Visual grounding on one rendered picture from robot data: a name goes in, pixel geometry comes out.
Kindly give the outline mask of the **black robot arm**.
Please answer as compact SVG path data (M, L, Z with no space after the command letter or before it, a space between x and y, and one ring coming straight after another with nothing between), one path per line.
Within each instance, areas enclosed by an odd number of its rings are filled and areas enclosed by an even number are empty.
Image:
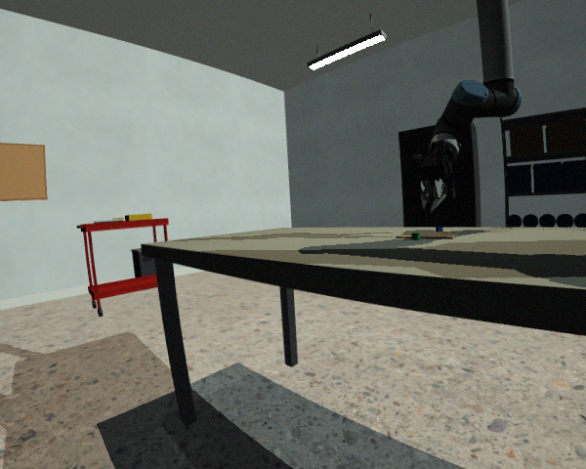
M431 140L444 140L454 151L453 161L474 118L510 116L522 103L520 90L514 88L508 0L477 0L477 8L483 83L458 83Z

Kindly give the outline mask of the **tan flat mat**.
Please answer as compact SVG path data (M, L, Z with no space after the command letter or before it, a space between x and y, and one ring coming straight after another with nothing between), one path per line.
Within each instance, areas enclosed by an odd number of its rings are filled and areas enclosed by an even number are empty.
M420 238L455 238L459 232L409 232L396 238L411 238L411 234L420 233Z

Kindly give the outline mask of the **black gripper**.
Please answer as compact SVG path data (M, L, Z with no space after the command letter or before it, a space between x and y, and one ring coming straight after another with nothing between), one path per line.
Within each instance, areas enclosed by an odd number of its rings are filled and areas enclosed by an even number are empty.
M439 149L441 147L441 149ZM425 157L425 158L424 158ZM422 206L425 211L425 207L429 207L430 195L433 193L433 187L435 187L436 199L432 204L431 210L433 211L448 194L451 192L454 186L454 177L451 170L449 161L453 161L454 151L451 147L444 143L444 140L438 142L432 142L428 154L422 154L419 162L419 169L424 171L425 177L424 182L421 182L421 199ZM421 168L421 161L423 161ZM445 164L444 164L445 163ZM450 176L451 175L451 176Z

